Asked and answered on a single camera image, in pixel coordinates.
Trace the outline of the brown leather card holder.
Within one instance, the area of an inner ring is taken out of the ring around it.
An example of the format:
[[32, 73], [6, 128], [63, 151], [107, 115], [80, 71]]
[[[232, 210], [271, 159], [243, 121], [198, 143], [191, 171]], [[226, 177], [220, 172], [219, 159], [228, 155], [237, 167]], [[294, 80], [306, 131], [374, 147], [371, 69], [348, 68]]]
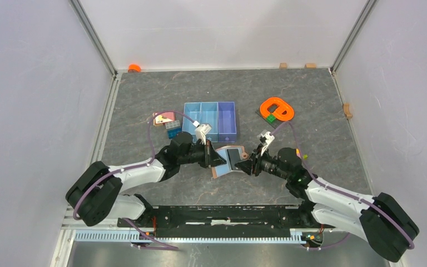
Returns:
[[225, 164], [212, 168], [213, 178], [219, 178], [231, 172], [242, 172], [235, 164], [249, 157], [244, 146], [231, 145], [216, 149], [216, 152], [226, 161]]

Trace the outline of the black credit card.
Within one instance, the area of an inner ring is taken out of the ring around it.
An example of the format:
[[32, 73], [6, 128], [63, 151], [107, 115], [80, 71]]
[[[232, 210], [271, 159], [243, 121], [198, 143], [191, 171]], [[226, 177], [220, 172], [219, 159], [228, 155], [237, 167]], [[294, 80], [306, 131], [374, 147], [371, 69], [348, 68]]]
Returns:
[[236, 164], [242, 160], [241, 151], [239, 149], [227, 149], [227, 157], [232, 171], [239, 171]]

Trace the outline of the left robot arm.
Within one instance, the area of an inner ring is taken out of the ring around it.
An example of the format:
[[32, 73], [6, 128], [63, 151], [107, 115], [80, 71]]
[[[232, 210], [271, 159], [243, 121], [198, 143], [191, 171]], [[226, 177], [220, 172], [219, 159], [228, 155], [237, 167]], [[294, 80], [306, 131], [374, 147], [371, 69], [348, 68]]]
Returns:
[[194, 142], [191, 134], [180, 132], [145, 161], [122, 166], [93, 162], [67, 191], [65, 199], [73, 208], [73, 218], [86, 226], [95, 226], [106, 218], [125, 217], [143, 227], [152, 221], [152, 211], [140, 196], [123, 195], [124, 191], [166, 181], [178, 174], [182, 165], [198, 164], [208, 169], [226, 163], [209, 140]]

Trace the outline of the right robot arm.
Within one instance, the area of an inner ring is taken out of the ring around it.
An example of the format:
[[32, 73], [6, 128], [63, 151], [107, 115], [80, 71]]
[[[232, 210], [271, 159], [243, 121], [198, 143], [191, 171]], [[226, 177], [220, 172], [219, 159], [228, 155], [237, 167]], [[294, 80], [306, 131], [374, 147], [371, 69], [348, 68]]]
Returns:
[[311, 173], [295, 149], [282, 148], [276, 156], [257, 149], [235, 166], [250, 176], [266, 172], [284, 179], [289, 192], [303, 199], [299, 220], [306, 227], [320, 224], [346, 231], [394, 263], [414, 248], [420, 230], [391, 195], [365, 195], [332, 185]]

